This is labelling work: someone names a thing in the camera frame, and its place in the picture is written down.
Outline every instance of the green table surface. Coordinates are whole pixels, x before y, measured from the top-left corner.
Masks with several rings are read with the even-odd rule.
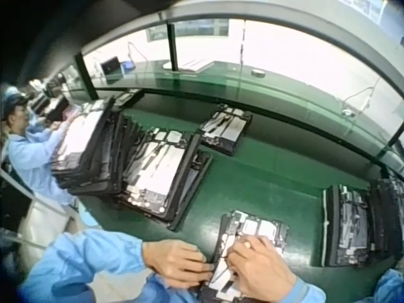
[[[215,61],[197,74],[173,73],[162,66],[168,60],[136,63],[125,75],[95,78],[96,88],[139,87],[194,93],[233,100],[303,121],[350,142],[376,156],[389,134],[366,115],[346,119],[334,96],[306,83],[266,71],[265,78],[251,76],[251,66]]]
[[[198,127],[163,109],[158,114],[147,111],[148,102],[142,99],[126,114],[145,126],[182,130]],[[212,164],[177,233],[134,210],[117,210],[95,197],[82,197],[83,203],[105,230],[125,232],[145,241],[182,239],[196,244],[208,257],[213,253],[224,213],[237,209],[281,220],[290,227],[286,262],[305,281],[321,287],[327,302],[351,302],[372,294],[377,279],[393,260],[360,269],[319,267],[322,189],[339,182],[365,187],[364,181],[248,136],[242,138],[234,157],[211,152]]]

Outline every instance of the white wall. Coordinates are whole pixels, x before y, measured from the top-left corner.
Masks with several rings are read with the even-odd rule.
[[[230,20],[228,37],[178,37],[179,61],[209,57],[216,61],[240,63],[243,28],[243,20]],[[128,60],[128,41],[132,41],[149,61],[170,57],[167,40],[147,42],[146,31],[143,30],[86,55],[90,74],[95,73],[94,58],[100,62],[113,56],[118,56],[120,61]],[[135,62],[145,61],[137,52],[132,54]],[[246,22],[243,60],[245,65],[288,76],[342,100],[374,86],[379,78],[365,64],[334,45],[297,30],[255,21]],[[360,109],[370,92],[368,90],[351,98],[348,103]],[[393,135],[404,119],[395,112],[400,102],[403,102],[401,97],[384,80],[380,80],[364,114]]]

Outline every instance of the blue cap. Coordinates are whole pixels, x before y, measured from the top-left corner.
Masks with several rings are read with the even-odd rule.
[[[17,87],[2,85],[1,87],[1,120],[7,120],[8,116],[18,105],[26,105],[28,99]]]

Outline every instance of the hand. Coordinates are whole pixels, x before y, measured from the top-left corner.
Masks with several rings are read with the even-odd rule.
[[[80,112],[77,110],[68,116],[66,121],[71,124],[78,116],[80,116]]]
[[[229,249],[227,263],[243,295],[265,302],[281,301],[297,279],[266,237],[242,238]]]
[[[56,121],[56,122],[53,122],[51,125],[50,125],[50,130],[51,131],[57,131],[58,129],[59,129],[59,126],[61,125],[61,122],[59,122],[59,121]]]
[[[143,260],[170,287],[189,288],[212,276],[212,265],[192,244],[180,240],[143,243]]]

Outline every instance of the glass partition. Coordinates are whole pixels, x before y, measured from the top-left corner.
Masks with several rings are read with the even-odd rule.
[[[179,73],[171,71],[167,26],[159,25],[86,54],[95,87],[234,100],[314,126],[372,156],[403,122],[404,101],[390,85],[327,41],[251,20],[173,24]],[[103,64],[114,57],[119,70],[105,72]]]
[[[85,54],[84,62],[95,87],[108,86],[126,75],[154,71],[170,60],[167,26],[130,33]]]

